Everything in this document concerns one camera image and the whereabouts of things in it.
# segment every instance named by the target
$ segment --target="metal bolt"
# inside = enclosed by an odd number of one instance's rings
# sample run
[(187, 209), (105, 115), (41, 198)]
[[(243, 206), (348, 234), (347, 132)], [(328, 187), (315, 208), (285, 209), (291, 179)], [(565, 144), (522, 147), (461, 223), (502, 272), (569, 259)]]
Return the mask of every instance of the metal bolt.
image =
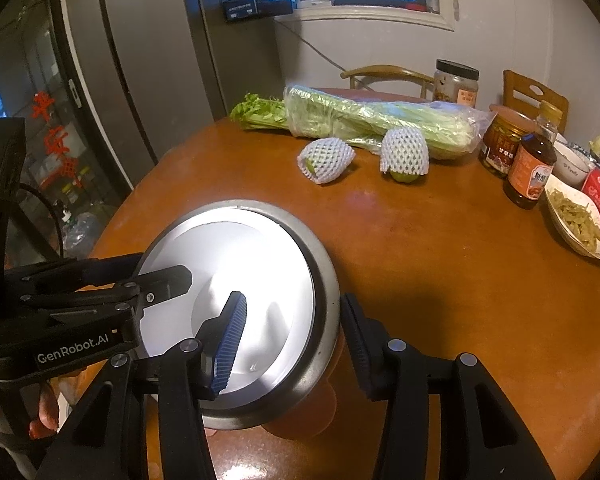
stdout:
[(198, 342), (195, 339), (185, 339), (180, 343), (180, 350), (183, 352), (193, 352), (198, 348)]
[(386, 345), (394, 352), (403, 352), (407, 348), (407, 343), (402, 339), (391, 339)]
[(473, 354), (462, 354), (460, 362), (465, 366), (475, 366), (478, 364), (478, 358)]
[(125, 365), (127, 361), (129, 361), (129, 357), (126, 354), (115, 354), (110, 362), (111, 366), (114, 368), (120, 368), (122, 365)]

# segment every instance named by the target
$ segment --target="white bowl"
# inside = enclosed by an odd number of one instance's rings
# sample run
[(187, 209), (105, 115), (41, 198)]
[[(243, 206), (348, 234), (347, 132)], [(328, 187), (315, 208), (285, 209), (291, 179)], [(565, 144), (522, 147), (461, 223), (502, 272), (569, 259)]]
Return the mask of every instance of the white bowl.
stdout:
[(558, 158), (554, 166), (554, 175), (565, 184), (580, 189), (592, 168), (579, 154), (561, 142), (556, 142), (554, 148)]
[[(590, 199), (587, 195), (578, 191), (577, 189), (573, 189), (573, 187), (568, 186), (564, 182), (555, 178), (553, 175), (549, 176), (549, 180), (544, 186), (545, 193), (551, 193), (552, 191), (560, 191), (565, 197), (571, 200), (573, 203), (580, 204), (587, 208), (587, 211), (591, 214), (593, 218), (593, 222), (600, 228), (600, 212), (598, 208), (593, 203), (593, 200)], [(570, 231), (569, 227), (565, 222), (560, 218), (558, 212), (554, 208), (554, 205), (549, 200), (549, 197), (546, 197), (546, 202), (549, 206), (549, 213), (551, 214), (551, 220), (554, 221), (555, 228), (558, 229), (558, 232), (562, 236), (565, 242), (568, 243), (569, 247), (576, 251), (578, 254), (582, 256), (588, 256), (589, 258), (596, 258), (600, 260), (600, 240), (598, 240), (598, 246), (595, 253), (589, 251), (580, 240), (578, 240), (575, 235)]]

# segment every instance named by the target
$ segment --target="window sill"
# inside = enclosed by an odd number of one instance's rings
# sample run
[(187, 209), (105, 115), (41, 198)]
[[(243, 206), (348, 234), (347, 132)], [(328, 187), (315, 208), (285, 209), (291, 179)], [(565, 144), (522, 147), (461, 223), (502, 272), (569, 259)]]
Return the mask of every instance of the window sill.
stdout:
[(293, 14), (277, 16), (279, 22), (310, 22), (314, 20), (382, 20), (385, 22), (414, 23), (427, 27), (454, 30), (454, 20), (442, 14), (399, 9), (397, 7), (323, 6), (296, 9)]

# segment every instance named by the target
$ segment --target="finger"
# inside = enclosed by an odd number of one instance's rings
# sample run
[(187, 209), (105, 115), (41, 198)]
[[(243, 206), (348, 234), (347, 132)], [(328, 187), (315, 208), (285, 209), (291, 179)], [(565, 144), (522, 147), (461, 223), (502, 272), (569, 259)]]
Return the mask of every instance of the finger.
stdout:
[(56, 432), (46, 427), (39, 418), (32, 420), (29, 424), (29, 438), (31, 440), (37, 440), (39, 438), (46, 438), (48, 436), (55, 435)]
[(58, 418), (60, 408), (58, 400), (54, 395), (51, 386), (47, 383), (40, 384), (40, 401), (38, 403), (38, 418), (40, 422), (49, 430), (58, 430)]

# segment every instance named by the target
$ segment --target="stainless steel bowl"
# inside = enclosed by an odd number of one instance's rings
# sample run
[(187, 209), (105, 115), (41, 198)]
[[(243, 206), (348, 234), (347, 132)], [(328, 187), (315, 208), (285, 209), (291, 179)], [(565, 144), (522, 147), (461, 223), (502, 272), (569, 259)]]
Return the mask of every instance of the stainless steel bowl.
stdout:
[(240, 290), (248, 306), (244, 335), (227, 388), (200, 403), (205, 426), (265, 424), (302, 400), (329, 364), (340, 322), (336, 274), (315, 235), (270, 204), (217, 202), (169, 226), (137, 273), (178, 264), (191, 271), (191, 288), (144, 310), (138, 355), (160, 355), (195, 336)]

